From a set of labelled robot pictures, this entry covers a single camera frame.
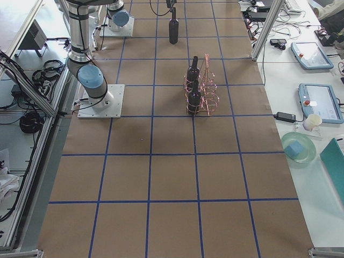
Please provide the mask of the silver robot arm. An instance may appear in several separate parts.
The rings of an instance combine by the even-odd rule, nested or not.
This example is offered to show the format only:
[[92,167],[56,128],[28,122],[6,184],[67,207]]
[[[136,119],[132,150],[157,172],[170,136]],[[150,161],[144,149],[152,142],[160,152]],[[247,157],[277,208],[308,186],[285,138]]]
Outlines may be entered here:
[[124,1],[114,1],[107,5],[108,27],[110,31],[118,32],[130,19],[128,11],[124,8]]
[[130,21],[123,1],[68,1],[71,51],[67,66],[84,87],[89,105],[86,109],[104,110],[111,104],[108,83],[89,55],[89,8],[106,6],[106,16],[118,27]]

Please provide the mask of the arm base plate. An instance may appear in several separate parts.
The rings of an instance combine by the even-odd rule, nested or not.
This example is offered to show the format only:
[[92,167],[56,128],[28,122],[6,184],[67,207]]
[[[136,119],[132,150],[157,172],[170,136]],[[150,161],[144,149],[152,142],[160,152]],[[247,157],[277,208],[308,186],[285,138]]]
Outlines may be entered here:
[[129,21],[124,26],[117,26],[112,19],[104,19],[105,26],[102,26],[100,36],[105,38],[132,37],[134,27],[134,17],[129,17]]
[[109,84],[105,98],[98,104],[97,100],[89,98],[85,90],[83,90],[83,98],[87,100],[81,101],[80,107],[77,107],[77,117],[81,119],[100,119],[100,118],[120,118],[125,85]]

